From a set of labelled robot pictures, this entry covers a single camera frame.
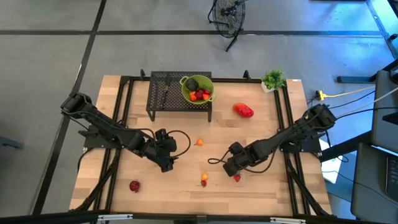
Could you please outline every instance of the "small green plant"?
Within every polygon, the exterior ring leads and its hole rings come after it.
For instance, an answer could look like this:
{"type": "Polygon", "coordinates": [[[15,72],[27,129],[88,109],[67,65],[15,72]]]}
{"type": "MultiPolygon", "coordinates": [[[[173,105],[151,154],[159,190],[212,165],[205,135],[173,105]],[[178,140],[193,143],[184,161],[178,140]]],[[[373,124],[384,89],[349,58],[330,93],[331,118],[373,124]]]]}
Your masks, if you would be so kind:
{"type": "Polygon", "coordinates": [[[266,75],[261,78],[261,81],[264,82],[267,89],[279,89],[282,86],[285,86],[286,79],[283,76],[283,72],[281,70],[271,70],[266,72],[266,75]]]}

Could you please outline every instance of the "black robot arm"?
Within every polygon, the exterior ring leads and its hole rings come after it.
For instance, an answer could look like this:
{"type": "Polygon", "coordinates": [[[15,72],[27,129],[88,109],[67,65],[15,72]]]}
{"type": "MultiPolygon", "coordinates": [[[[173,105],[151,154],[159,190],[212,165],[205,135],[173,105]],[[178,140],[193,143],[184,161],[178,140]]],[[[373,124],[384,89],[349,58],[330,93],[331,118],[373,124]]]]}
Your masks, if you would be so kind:
{"type": "Polygon", "coordinates": [[[61,105],[62,114],[68,118],[83,118],[97,128],[98,134],[109,142],[117,142],[140,157],[146,157],[160,166],[162,172],[173,169],[176,157],[170,153],[177,149],[176,142],[165,129],[160,129],[152,136],[139,129],[125,128],[121,124],[98,111],[89,96],[75,93],[61,105]]]}
{"type": "Polygon", "coordinates": [[[268,159],[279,146],[300,146],[314,131],[324,132],[335,125],[336,118],[326,105],[316,105],[304,113],[296,122],[269,139],[254,141],[243,147],[235,142],[228,151],[232,157],[223,165],[231,177],[247,166],[254,167],[268,159]]]}

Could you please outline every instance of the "yellow cable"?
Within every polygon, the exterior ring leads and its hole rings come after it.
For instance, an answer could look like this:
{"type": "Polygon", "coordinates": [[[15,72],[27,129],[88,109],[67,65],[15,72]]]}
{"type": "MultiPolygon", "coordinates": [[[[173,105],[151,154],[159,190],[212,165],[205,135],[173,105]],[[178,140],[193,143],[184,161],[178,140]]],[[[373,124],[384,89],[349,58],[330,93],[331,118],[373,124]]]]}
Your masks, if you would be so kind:
{"type": "Polygon", "coordinates": [[[326,95],[326,94],[323,94],[323,97],[326,98],[326,97],[344,96],[344,95],[348,95],[348,94],[352,94],[352,93],[357,93],[357,92],[359,92],[359,91],[367,90],[367,89],[370,89],[370,88],[374,88],[374,87],[375,87],[375,86],[369,86],[369,87],[366,87],[366,88],[362,88],[362,89],[360,89],[360,90],[354,90],[354,91],[351,91],[351,92],[342,93],[342,94],[337,94],[337,95],[331,95],[331,96],[328,96],[328,95],[326,95]]]}

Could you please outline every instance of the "potted plant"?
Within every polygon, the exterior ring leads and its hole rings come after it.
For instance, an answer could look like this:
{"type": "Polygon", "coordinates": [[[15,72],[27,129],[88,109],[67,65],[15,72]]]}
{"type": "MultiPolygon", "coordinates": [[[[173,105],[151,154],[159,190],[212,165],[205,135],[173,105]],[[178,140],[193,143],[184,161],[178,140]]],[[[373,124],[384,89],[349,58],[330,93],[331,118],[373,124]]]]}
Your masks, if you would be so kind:
{"type": "Polygon", "coordinates": [[[283,74],[284,73],[281,70],[271,70],[266,72],[266,75],[261,78],[261,88],[264,93],[268,93],[285,86],[286,79],[283,74]]]}

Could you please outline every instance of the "white pot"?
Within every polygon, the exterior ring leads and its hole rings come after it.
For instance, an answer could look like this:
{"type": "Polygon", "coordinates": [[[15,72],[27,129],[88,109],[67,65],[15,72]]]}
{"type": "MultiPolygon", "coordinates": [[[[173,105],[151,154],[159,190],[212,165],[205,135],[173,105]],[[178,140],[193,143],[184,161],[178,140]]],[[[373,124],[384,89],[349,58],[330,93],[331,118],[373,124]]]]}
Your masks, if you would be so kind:
{"type": "Polygon", "coordinates": [[[270,91],[274,91],[275,90],[274,88],[272,88],[270,90],[267,89],[267,86],[266,86],[266,84],[264,84],[264,82],[261,82],[261,88],[264,91],[264,93],[269,93],[270,91]]]}

